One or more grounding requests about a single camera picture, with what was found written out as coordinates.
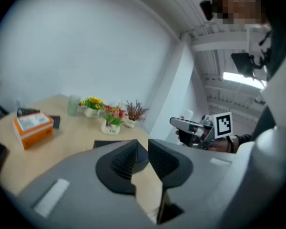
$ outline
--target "potted flower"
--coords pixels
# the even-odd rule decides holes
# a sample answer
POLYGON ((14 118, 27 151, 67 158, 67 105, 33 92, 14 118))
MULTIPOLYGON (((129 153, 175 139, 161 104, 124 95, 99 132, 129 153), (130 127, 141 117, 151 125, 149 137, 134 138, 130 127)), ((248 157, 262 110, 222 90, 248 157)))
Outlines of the potted flower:
POLYGON ((121 129, 122 118, 125 115, 125 111, 119 107, 105 106, 106 112, 105 121, 102 124, 102 132, 109 135, 118 135, 121 129))
POLYGON ((149 110, 148 108, 143 108, 142 103, 138 100, 134 103, 128 102, 126 104, 128 120, 124 122, 124 125, 129 128, 134 128, 136 121, 144 121, 143 115, 149 110))
POLYGON ((82 106, 87 106, 84 111, 85 116, 88 118, 97 118, 100 111, 103 109, 104 102, 100 98, 89 97, 81 102, 82 106))

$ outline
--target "flower pot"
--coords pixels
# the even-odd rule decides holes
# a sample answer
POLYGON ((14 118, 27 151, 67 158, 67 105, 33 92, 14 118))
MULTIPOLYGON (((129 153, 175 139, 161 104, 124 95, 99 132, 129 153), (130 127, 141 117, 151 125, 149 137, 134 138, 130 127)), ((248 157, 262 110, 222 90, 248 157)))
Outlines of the flower pot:
POLYGON ((124 125, 125 125, 126 127, 129 127, 129 128, 134 128, 135 121, 134 121, 134 120, 127 119, 127 120, 124 122, 124 125))
POLYGON ((106 120, 102 124, 102 132, 108 135, 118 135, 120 133, 121 127, 119 125, 113 125, 107 123, 106 120))
POLYGON ((97 118, 100 116, 100 109, 86 108, 84 114, 88 118, 97 118))

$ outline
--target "dried plant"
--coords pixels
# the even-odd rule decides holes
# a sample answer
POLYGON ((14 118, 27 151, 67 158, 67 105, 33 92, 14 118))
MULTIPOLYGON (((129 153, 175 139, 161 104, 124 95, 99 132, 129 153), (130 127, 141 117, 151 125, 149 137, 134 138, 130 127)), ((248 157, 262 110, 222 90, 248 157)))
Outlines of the dried plant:
POLYGON ((149 110, 148 108, 143 108, 142 103, 138 100, 135 101, 135 104, 127 101, 126 108, 129 119, 133 121, 144 121, 145 118, 142 116, 149 110))

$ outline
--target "ceiling light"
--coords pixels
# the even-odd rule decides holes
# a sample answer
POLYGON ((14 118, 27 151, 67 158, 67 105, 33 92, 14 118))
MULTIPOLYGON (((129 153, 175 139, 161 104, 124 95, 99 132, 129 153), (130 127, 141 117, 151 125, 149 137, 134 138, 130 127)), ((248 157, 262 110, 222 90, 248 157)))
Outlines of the ceiling light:
POLYGON ((260 81, 257 79, 244 77, 241 74, 234 74, 234 73, 228 73, 228 72, 224 72, 224 80, 246 84, 246 85, 253 86, 259 89, 264 89, 267 86, 266 81, 260 81))

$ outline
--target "glass cup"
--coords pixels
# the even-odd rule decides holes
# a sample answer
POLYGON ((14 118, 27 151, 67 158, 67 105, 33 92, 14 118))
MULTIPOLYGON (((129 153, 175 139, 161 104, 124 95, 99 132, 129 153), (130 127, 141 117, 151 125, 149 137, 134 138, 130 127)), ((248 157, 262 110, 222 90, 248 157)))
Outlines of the glass cup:
POLYGON ((80 105, 81 98, 79 96, 71 95, 68 103, 68 115, 75 116, 77 114, 78 106, 80 105))

